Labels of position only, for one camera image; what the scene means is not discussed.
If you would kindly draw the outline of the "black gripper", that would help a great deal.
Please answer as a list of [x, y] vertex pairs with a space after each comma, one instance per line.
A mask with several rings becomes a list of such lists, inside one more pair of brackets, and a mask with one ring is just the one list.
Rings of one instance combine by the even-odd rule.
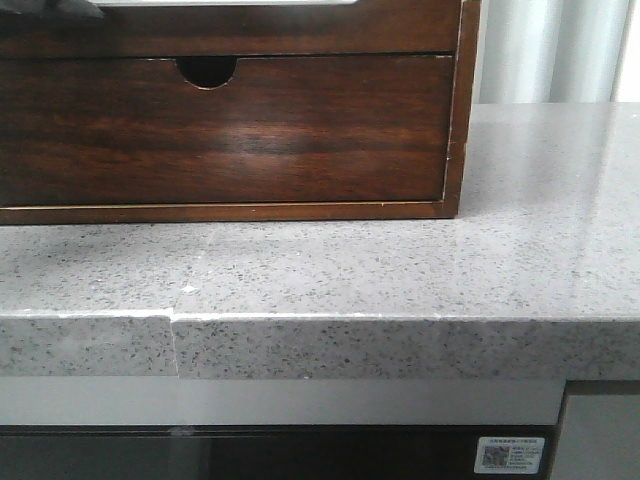
[[91, 1], [55, 0], [45, 1], [39, 17], [57, 24], [99, 23], [104, 20], [103, 11]]

